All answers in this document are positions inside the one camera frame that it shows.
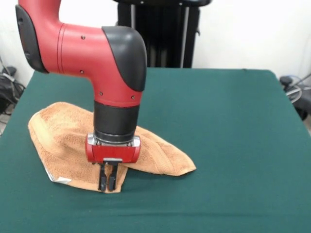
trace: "towel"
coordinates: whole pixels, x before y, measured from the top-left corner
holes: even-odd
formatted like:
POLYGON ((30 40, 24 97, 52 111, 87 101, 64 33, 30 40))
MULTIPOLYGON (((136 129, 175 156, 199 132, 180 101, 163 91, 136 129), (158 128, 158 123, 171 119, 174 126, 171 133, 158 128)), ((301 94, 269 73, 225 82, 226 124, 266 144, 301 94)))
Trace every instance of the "towel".
MULTIPOLYGON (((28 124, 30 137, 45 171, 52 182, 98 191, 100 166, 87 161, 85 138, 93 132, 93 113, 66 102, 54 103, 35 113, 28 124)), ((116 189, 121 192, 129 168, 154 174, 181 176, 196 170, 193 161, 180 149, 137 126, 135 135, 141 139, 138 160, 118 165, 116 189)), ((106 165, 107 176, 112 171, 106 165)))

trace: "red robot arm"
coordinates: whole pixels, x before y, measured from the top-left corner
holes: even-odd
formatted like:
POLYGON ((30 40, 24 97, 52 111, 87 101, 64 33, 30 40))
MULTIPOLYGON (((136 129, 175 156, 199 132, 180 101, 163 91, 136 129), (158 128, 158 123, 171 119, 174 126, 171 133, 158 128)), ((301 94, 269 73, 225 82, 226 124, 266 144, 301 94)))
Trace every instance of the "red robot arm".
MULTIPOLYGON (((59 20, 61 0, 19 0, 17 23, 29 65, 42 73, 89 79, 94 88, 94 132, 86 137, 86 157, 114 167, 135 163, 140 151, 134 136, 147 56, 140 34, 128 27, 85 27, 59 20)), ((116 170, 111 180, 115 181, 116 170)), ((100 174, 99 189, 106 188, 100 174)))

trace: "green tablecloth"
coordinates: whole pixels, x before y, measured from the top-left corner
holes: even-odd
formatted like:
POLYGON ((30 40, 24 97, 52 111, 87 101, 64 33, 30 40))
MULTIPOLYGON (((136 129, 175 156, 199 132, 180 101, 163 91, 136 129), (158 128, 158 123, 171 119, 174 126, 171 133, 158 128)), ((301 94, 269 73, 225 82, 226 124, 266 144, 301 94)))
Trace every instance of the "green tablecloth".
POLYGON ((27 130, 56 101, 93 109, 87 80, 35 73, 0 139, 0 232, 311 232, 311 141, 273 73, 148 69, 138 124, 197 170, 130 170, 116 195, 50 182, 27 130))

